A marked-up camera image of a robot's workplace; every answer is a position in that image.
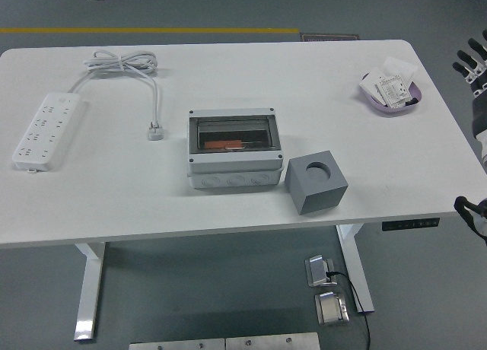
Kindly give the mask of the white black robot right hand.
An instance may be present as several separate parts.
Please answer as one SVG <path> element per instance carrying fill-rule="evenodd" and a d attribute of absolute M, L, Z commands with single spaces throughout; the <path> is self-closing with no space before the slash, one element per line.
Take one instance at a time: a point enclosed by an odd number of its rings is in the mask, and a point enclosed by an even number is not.
<path fill-rule="evenodd" d="M 486 168 L 486 45 L 474 38 L 469 38 L 467 44 L 479 59 L 458 50 L 459 61 L 455 61 L 452 67 L 462 75 L 473 94 L 472 134 L 481 145 L 480 161 Z"/>

